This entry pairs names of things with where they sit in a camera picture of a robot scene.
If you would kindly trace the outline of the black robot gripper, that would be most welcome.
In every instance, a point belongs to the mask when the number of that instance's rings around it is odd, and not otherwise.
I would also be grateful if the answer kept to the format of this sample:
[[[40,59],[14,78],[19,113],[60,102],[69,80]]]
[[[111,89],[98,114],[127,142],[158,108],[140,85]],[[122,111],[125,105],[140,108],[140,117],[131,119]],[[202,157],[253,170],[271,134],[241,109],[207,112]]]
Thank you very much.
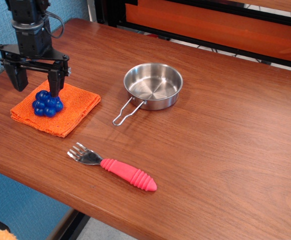
[[[16,33],[17,44],[0,44],[1,58],[5,59],[7,54],[11,54],[15,55],[17,61],[30,59],[62,63],[61,69],[51,69],[48,72],[51,96],[58,97],[59,92],[64,88],[65,76],[71,74],[68,66],[70,58],[53,48],[50,21],[40,19],[33,23],[21,23],[12,20],[11,25]],[[13,87],[22,92],[29,83],[26,69],[8,61],[4,61],[3,66]]]

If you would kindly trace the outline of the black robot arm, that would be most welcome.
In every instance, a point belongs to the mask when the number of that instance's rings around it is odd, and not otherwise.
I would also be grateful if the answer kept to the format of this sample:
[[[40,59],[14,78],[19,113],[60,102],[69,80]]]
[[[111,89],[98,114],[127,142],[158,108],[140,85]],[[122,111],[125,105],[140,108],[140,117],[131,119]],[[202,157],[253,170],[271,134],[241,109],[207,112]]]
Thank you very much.
[[[57,15],[47,10],[47,0],[8,0],[6,4],[17,43],[0,44],[0,61],[12,85],[21,92],[28,85],[28,70],[47,73],[51,96],[57,97],[71,74],[69,56],[52,46],[49,17]]]

